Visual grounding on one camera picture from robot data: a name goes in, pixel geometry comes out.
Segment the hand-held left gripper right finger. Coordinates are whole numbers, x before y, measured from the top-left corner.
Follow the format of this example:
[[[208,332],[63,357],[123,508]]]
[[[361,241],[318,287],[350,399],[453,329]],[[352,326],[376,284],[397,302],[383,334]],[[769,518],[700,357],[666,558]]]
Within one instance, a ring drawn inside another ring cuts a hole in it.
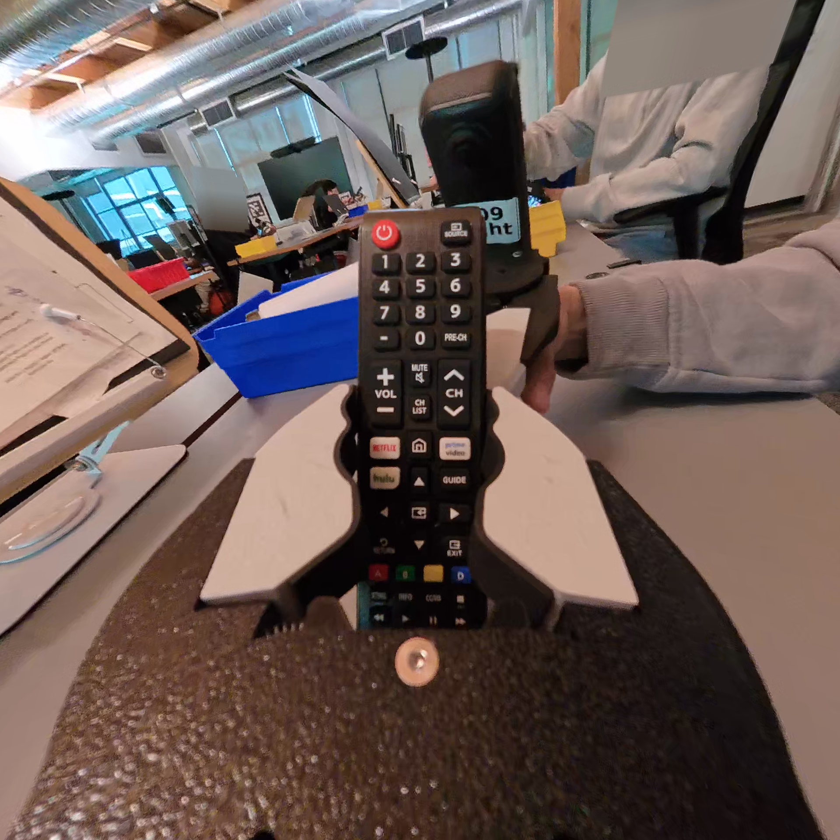
[[[486,396],[482,483],[471,525],[471,573],[490,623],[555,627],[569,605],[639,604],[582,452],[501,386]]]

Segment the person's right hand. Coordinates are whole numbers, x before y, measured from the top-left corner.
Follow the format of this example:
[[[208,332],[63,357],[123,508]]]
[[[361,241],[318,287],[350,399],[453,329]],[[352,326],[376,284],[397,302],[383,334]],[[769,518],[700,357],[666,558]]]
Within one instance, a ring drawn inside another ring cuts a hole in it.
[[[587,361],[587,318],[581,290],[563,285],[559,290],[560,320],[554,340],[526,365],[521,399],[539,414],[550,409],[558,362]]]

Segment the black remote control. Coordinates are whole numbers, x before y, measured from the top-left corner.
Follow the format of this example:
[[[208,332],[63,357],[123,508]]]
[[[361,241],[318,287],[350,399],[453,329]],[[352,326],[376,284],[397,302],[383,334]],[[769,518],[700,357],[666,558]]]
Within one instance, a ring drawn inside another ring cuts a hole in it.
[[[475,206],[368,213],[356,393],[370,628],[481,628],[469,567],[486,437],[485,224]]]

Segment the black floor lamp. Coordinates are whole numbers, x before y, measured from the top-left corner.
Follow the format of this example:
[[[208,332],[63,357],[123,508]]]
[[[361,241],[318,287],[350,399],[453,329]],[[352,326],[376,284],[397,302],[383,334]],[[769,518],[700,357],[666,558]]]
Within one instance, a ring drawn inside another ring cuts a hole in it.
[[[448,38],[436,36],[425,38],[406,49],[405,57],[408,60],[420,61],[425,64],[427,79],[429,83],[434,81],[433,57],[447,48]]]

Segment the black monitor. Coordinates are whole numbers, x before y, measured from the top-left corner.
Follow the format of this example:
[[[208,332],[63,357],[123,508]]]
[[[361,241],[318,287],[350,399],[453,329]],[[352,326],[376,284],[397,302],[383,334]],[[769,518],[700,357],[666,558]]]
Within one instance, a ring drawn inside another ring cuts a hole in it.
[[[289,153],[257,164],[280,219],[294,214],[298,198],[312,183],[331,180],[340,193],[353,190],[338,138],[321,140],[296,151],[286,147],[285,151]]]

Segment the red plastic bin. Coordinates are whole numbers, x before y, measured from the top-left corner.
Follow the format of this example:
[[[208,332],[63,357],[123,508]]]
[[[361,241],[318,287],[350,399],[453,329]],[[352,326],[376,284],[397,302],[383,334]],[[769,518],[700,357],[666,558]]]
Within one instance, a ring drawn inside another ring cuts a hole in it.
[[[128,272],[144,291],[152,294],[190,278],[190,271],[183,259],[169,259],[151,266],[132,269]]]

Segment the person's right forearm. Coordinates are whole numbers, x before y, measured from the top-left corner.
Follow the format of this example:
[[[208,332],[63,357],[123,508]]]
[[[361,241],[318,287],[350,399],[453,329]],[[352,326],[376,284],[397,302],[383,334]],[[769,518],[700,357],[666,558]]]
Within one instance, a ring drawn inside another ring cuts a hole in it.
[[[727,266],[673,260],[573,284],[559,375],[660,393],[838,392],[839,221]]]

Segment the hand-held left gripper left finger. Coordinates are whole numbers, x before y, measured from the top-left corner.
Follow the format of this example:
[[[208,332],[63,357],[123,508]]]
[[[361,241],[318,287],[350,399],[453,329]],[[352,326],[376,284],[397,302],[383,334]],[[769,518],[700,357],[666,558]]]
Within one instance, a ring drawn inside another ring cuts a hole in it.
[[[354,469],[353,387],[335,385],[256,452],[199,595],[203,604],[268,602],[302,582],[361,521]]]

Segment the grey desk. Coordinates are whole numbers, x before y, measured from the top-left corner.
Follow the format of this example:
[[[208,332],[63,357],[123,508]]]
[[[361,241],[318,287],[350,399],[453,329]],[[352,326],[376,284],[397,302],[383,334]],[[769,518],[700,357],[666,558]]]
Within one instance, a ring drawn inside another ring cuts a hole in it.
[[[327,390],[245,400],[216,366],[115,451],[186,459],[2,637],[2,838],[71,682],[145,561],[241,459]],[[558,380],[549,420],[599,460],[696,566],[749,647],[828,838],[838,838],[838,415],[815,399],[692,398]]]

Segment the blue plastic bin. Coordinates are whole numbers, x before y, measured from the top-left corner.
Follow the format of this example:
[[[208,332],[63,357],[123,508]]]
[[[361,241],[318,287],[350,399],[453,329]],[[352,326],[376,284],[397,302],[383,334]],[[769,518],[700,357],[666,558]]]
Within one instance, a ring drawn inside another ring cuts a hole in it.
[[[322,276],[288,282],[277,293],[264,291],[196,331],[197,343],[242,396],[267,396],[356,378],[359,293],[357,298],[259,318],[261,303]]]

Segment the white paper sheet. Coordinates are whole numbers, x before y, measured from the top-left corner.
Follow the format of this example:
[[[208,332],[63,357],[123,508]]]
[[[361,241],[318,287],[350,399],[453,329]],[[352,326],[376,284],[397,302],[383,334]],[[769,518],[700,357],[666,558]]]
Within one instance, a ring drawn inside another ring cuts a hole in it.
[[[302,285],[284,290],[259,305],[259,318],[270,319],[284,314],[357,298],[359,264],[351,264],[327,275],[308,279]]]

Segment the black tilted board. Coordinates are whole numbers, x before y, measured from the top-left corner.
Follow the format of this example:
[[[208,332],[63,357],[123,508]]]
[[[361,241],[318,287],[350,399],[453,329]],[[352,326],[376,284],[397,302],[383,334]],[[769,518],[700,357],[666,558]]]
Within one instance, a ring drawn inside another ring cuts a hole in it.
[[[290,68],[282,76],[300,92],[321,104],[352,133],[374,170],[377,180],[401,208],[413,207],[420,192],[412,177],[405,172],[399,158],[372,127],[346,105],[343,99],[322,80]]]

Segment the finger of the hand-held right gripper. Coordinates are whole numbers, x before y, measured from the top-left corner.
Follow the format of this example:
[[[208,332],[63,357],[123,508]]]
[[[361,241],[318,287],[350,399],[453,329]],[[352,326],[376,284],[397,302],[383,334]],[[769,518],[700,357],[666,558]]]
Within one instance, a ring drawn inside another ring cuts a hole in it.
[[[489,315],[489,388],[521,394],[526,368],[520,361],[529,310],[503,308]]]

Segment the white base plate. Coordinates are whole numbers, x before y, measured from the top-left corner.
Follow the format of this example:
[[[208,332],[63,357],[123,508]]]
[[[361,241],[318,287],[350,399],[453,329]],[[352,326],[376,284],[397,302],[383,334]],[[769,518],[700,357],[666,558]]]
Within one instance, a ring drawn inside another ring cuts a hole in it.
[[[97,485],[101,500],[90,517],[46,551],[1,565],[1,633],[19,624],[185,456],[186,448],[180,444],[106,455]]]

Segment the printed instruction sheet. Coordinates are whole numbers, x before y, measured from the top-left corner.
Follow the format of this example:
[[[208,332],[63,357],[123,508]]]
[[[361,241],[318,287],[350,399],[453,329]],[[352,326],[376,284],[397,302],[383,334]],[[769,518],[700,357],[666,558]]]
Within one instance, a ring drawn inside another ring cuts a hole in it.
[[[13,200],[2,193],[2,445],[48,417],[79,412],[146,357],[162,361],[175,342]]]

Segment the wooden document stand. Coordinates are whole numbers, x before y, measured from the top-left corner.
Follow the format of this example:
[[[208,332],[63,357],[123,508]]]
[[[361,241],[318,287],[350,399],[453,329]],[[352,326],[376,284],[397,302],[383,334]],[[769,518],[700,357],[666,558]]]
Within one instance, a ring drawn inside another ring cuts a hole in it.
[[[56,236],[67,243],[69,251],[76,253],[95,275],[168,329],[175,336],[175,342],[163,351],[163,360],[152,356],[163,364],[166,379],[154,378],[146,361],[115,378],[105,393],[77,413],[49,416],[10,439],[6,445],[2,445],[1,431],[2,502],[41,480],[116,426],[139,417],[187,382],[196,373],[198,365],[196,343],[186,328],[60,211],[26,187],[6,179],[2,179],[1,184],[1,211],[2,193],[5,192],[14,196],[14,203],[26,205],[26,214],[33,214],[55,231]]]

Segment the silver air duct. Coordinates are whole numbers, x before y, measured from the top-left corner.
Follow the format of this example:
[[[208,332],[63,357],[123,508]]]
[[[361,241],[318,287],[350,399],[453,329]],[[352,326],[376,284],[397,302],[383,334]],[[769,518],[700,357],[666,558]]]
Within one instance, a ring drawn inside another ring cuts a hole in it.
[[[253,2],[37,112],[49,137],[93,144],[158,128],[274,70],[378,35],[435,2]]]

